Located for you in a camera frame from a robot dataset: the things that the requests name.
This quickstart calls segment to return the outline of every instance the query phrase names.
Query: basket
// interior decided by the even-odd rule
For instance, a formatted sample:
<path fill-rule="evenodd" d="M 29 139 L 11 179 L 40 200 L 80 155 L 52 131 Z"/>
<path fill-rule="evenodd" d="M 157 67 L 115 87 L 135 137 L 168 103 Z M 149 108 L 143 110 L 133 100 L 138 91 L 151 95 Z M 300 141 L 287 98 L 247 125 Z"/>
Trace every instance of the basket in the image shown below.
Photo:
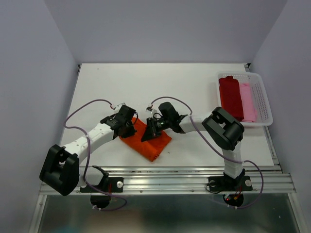
<path fill-rule="evenodd" d="M 256 122 L 241 122 L 243 126 L 268 126 L 273 122 L 271 109 L 267 97 L 266 90 L 264 88 L 262 78 L 256 73 L 250 72 L 220 72 L 217 74 L 217 95 L 218 104 L 221 106 L 220 91 L 219 91 L 219 79 L 225 78 L 232 75 L 234 79 L 238 80 L 239 83 L 249 83 L 251 88 L 252 100 L 254 108 L 257 110 Z"/>

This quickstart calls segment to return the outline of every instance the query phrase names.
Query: white table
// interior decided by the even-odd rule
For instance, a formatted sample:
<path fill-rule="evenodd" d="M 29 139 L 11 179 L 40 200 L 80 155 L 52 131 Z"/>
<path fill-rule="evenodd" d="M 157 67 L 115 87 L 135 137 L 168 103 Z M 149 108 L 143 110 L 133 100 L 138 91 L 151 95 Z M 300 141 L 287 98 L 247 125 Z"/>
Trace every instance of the white table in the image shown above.
<path fill-rule="evenodd" d="M 212 111 L 217 104 L 216 73 L 245 71 L 243 64 L 82 64 L 69 113 L 93 99 L 107 99 L 115 105 L 125 102 L 136 109 L 145 122 L 145 109 L 160 96 L 185 101 L 193 114 Z M 179 114 L 188 110 L 174 100 L 159 100 L 155 106 L 170 101 Z M 108 104 L 97 102 L 74 116 L 68 125 L 91 130 L 101 119 L 113 112 Z M 224 161 L 200 138 L 198 133 L 167 133 L 173 138 L 160 157 L 150 162 L 118 138 L 98 148 L 90 165 L 115 167 L 215 167 Z M 204 135 L 216 146 L 207 132 Z M 65 130 L 61 145 L 80 137 L 77 130 Z M 259 166 L 273 166 L 264 128 L 246 128 L 242 141 L 242 159 Z"/>

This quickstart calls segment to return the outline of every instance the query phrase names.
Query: red towel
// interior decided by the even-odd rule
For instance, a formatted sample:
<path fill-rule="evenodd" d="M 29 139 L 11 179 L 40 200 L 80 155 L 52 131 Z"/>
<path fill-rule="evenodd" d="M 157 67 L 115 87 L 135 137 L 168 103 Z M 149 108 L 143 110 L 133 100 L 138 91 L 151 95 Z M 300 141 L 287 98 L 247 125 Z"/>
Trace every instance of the red towel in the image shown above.
<path fill-rule="evenodd" d="M 227 76 L 219 79 L 219 85 L 222 107 L 236 120 L 242 121 L 244 113 L 239 81 L 234 79 L 233 76 Z"/>
<path fill-rule="evenodd" d="M 162 131 L 160 137 L 141 142 L 140 140 L 145 132 L 146 125 L 138 119 L 134 127 L 137 130 L 135 135 L 127 138 L 120 137 L 120 139 L 151 162 L 159 157 L 163 149 L 172 139 L 164 131 Z"/>

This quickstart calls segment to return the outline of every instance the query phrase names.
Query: orange cloth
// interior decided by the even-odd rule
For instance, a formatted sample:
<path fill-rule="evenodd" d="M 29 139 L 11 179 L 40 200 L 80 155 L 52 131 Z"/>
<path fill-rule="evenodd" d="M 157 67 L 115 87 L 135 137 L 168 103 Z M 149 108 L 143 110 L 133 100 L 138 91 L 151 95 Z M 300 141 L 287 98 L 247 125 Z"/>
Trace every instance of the orange cloth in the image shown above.
<path fill-rule="evenodd" d="M 162 135 L 160 137 L 141 142 L 140 140 L 145 132 L 146 125 L 138 119 L 134 127 L 137 130 L 135 135 L 127 138 L 120 137 L 120 139 L 151 162 L 159 157 L 163 149 L 172 139 L 164 131 L 162 131 Z"/>

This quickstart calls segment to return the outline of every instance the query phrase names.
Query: pink cloth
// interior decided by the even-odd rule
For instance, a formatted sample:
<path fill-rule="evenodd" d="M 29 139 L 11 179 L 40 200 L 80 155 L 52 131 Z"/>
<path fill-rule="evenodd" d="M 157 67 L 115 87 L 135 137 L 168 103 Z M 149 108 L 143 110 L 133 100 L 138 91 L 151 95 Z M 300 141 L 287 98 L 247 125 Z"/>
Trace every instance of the pink cloth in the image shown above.
<path fill-rule="evenodd" d="M 251 88 L 248 83 L 240 84 L 240 95 L 244 112 L 244 119 L 242 122 L 256 122 L 257 111 L 253 105 Z"/>

